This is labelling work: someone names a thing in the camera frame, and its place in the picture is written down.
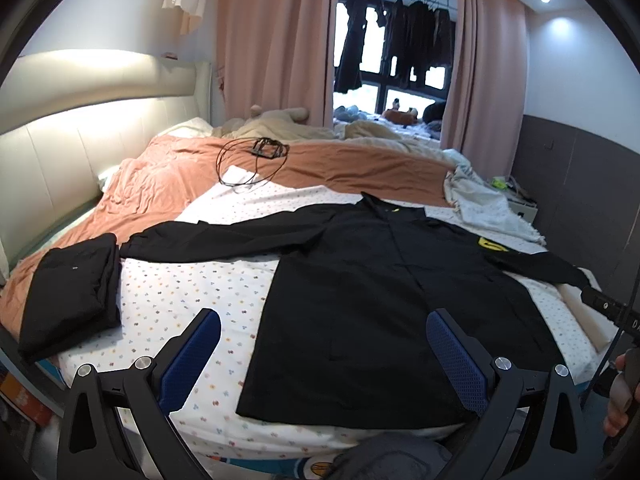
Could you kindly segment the person right hand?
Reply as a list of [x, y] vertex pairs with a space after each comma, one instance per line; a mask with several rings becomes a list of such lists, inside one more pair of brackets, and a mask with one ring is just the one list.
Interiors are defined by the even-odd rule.
[[630, 349], [615, 360], [617, 372], [610, 389], [608, 411], [603, 430], [608, 437], [616, 437], [628, 424], [632, 401], [639, 401], [639, 350]]

